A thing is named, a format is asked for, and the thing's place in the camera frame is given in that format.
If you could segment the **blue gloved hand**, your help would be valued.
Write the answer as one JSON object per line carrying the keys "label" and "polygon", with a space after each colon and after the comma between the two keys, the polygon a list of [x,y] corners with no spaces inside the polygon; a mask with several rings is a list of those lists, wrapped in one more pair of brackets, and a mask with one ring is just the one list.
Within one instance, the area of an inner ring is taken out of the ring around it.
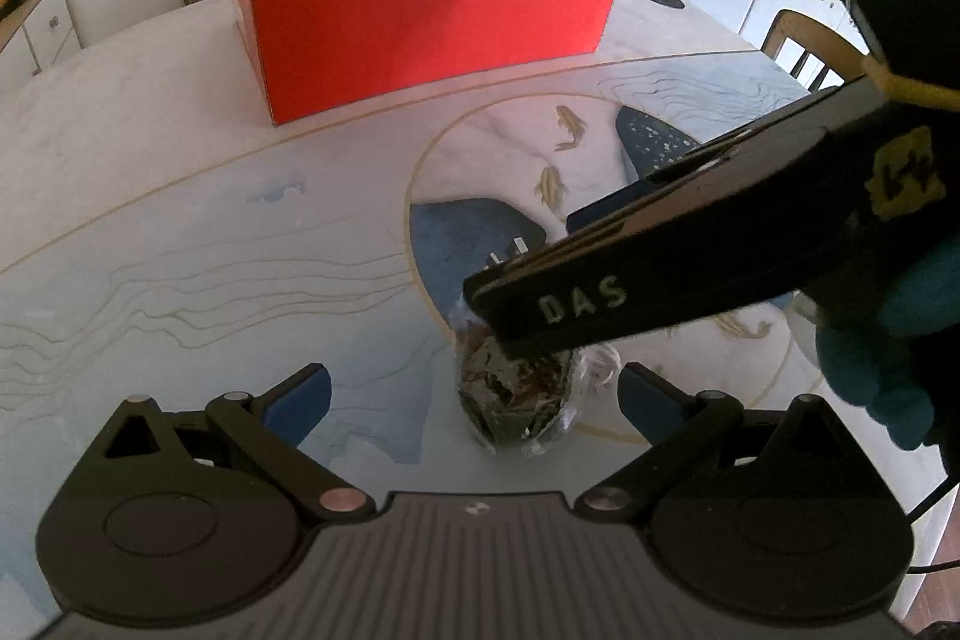
{"label": "blue gloved hand", "polygon": [[875,314],[833,319],[815,352],[836,396],[885,427],[896,447],[958,458],[958,245],[901,278]]}

